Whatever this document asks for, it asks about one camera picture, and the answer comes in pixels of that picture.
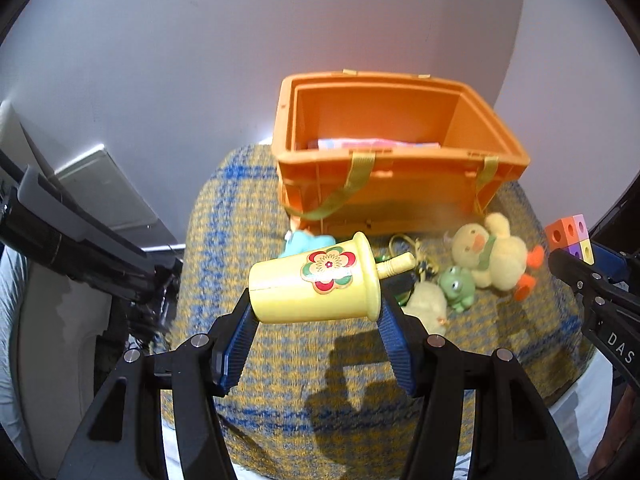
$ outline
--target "metal bolt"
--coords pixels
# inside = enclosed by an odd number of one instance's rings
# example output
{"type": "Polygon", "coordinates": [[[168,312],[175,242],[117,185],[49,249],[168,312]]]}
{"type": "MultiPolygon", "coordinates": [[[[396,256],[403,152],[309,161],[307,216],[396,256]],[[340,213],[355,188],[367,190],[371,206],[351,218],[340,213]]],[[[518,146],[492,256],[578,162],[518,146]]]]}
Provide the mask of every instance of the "metal bolt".
{"type": "Polygon", "coordinates": [[[140,350],[132,348],[131,350],[127,350],[124,352],[124,360],[127,363],[132,363],[133,361],[137,361],[140,357],[140,350]]]}
{"type": "Polygon", "coordinates": [[[209,342],[209,336],[207,334],[196,334],[191,338],[191,344],[196,348],[206,345],[209,342]]]}
{"type": "Polygon", "coordinates": [[[498,356],[498,359],[501,361],[511,361],[513,359],[513,354],[511,350],[507,350],[506,348],[498,348],[495,353],[498,356]]]}
{"type": "Polygon", "coordinates": [[[446,340],[441,335],[438,335],[438,334],[431,334],[427,338],[427,343],[429,343],[430,346],[433,346],[436,348],[442,348],[445,342],[446,340]]]}

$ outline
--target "box handle strap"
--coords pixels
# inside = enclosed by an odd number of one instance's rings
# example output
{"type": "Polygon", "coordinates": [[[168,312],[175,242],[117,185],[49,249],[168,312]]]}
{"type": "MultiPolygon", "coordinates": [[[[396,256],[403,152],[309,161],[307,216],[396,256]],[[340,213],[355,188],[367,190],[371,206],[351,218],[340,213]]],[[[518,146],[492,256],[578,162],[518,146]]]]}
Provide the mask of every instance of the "box handle strap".
{"type": "Polygon", "coordinates": [[[344,186],[330,193],[329,196],[324,199],[324,202],[313,211],[302,212],[287,205],[284,206],[284,209],[291,216],[299,216],[305,220],[323,220],[338,211],[348,199],[364,187],[369,181],[369,176],[371,175],[375,161],[375,152],[351,153],[351,167],[344,186]]]}
{"type": "Polygon", "coordinates": [[[480,202],[478,201],[478,193],[480,190],[486,186],[493,177],[495,176],[495,172],[498,170],[498,157],[495,155],[486,156],[484,158],[484,167],[478,174],[476,178],[476,196],[474,198],[474,208],[478,214],[484,213],[483,208],[480,207],[480,202]]]}

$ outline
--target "orange storage box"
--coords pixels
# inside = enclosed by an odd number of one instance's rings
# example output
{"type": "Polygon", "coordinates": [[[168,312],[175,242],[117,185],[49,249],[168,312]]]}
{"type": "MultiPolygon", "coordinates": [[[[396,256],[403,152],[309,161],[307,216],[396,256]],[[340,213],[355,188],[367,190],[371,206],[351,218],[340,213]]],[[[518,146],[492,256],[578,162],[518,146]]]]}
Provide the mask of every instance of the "orange storage box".
{"type": "Polygon", "coordinates": [[[335,236],[451,229],[482,212],[500,183],[529,165],[468,85],[377,72],[287,77],[272,150],[281,203],[302,217],[302,227],[335,236]],[[319,139],[336,138],[439,146],[318,149],[319,139]]]}

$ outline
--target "duck's orange foot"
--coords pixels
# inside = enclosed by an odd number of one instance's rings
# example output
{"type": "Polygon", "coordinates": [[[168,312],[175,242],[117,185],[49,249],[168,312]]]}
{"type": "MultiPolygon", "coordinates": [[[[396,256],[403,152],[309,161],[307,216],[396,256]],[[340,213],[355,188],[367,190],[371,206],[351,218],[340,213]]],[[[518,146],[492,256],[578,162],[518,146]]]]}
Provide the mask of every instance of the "duck's orange foot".
{"type": "Polygon", "coordinates": [[[527,267],[539,269],[545,261],[545,250],[542,245],[536,245],[530,253],[527,253],[527,267]]]}
{"type": "Polygon", "coordinates": [[[526,300],[529,294],[531,294],[533,287],[536,286],[536,281],[537,280],[533,276],[530,276],[527,273],[523,274],[516,284],[513,299],[516,301],[526,300]]]}

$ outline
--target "flower design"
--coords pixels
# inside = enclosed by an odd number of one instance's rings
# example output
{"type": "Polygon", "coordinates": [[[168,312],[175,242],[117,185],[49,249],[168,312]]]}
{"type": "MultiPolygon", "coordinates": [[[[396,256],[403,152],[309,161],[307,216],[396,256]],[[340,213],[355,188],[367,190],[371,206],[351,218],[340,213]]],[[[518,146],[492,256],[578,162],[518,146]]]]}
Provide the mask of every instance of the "flower design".
{"type": "Polygon", "coordinates": [[[351,266],[356,255],[340,246],[325,251],[315,251],[308,256],[308,262],[300,269],[300,276],[311,282],[319,294],[328,294],[334,288],[345,288],[351,284],[351,266]]]}

